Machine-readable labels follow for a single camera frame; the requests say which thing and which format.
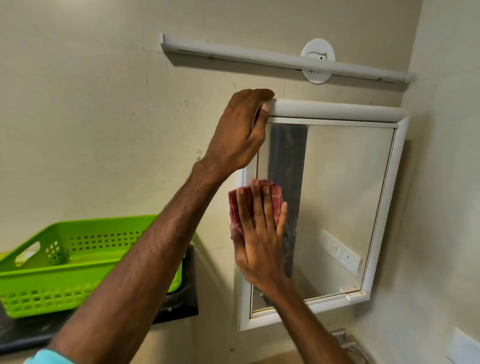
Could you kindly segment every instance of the light blue sleeve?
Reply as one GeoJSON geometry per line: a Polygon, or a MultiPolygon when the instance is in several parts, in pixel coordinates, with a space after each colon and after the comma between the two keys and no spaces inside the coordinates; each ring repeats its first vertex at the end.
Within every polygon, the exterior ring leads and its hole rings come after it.
{"type": "Polygon", "coordinates": [[[73,364],[70,360],[52,350],[42,349],[33,358],[25,360],[24,364],[73,364]]]}

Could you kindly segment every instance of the countertop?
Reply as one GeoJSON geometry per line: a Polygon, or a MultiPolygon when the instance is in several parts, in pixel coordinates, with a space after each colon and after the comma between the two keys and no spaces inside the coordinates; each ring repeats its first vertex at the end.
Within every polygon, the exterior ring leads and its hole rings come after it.
{"type": "MultiPolygon", "coordinates": [[[[74,310],[12,319],[0,305],[0,355],[46,346],[74,310]]],[[[193,246],[189,246],[182,265],[180,287],[167,294],[153,324],[198,315],[193,246]]]]}

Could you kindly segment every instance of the forearm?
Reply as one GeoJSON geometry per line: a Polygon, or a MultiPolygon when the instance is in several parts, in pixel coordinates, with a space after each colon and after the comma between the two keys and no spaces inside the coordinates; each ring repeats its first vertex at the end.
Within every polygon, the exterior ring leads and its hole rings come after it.
{"type": "Polygon", "coordinates": [[[272,302],[304,363],[351,364],[337,340],[318,321],[290,280],[273,294],[272,302]]]}
{"type": "Polygon", "coordinates": [[[221,185],[198,162],[165,210],[49,347],[76,363],[128,363],[158,312],[195,229],[221,185]]]}

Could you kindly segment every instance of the right hand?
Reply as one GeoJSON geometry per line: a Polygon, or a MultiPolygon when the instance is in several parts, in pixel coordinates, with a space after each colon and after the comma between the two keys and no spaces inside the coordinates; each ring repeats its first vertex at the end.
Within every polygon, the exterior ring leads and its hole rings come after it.
{"type": "Polygon", "coordinates": [[[235,249],[235,262],[245,279],[275,302],[290,280],[283,271],[282,237],[287,221],[287,203],[282,204],[280,220],[275,229],[270,187],[263,187],[258,180],[252,183],[253,214],[255,226],[245,202],[243,188],[237,190],[242,234],[233,226],[230,232],[235,249]]]}
{"type": "Polygon", "coordinates": [[[202,159],[202,164],[219,180],[246,167],[257,154],[265,140],[270,111],[268,104],[262,102],[271,100],[274,95],[272,90],[261,88],[241,90],[232,96],[202,159]]]}

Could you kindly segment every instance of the white tube light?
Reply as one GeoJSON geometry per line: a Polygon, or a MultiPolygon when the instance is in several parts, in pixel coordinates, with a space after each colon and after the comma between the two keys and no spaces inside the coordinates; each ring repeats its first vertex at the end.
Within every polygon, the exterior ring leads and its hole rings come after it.
{"type": "Polygon", "coordinates": [[[334,73],[343,76],[369,78],[379,81],[408,82],[409,78],[408,72],[390,71],[336,61],[291,56],[266,50],[248,49],[176,36],[167,36],[165,34],[160,35],[160,42],[164,52],[192,54],[231,61],[293,68],[303,71],[334,73]]]}

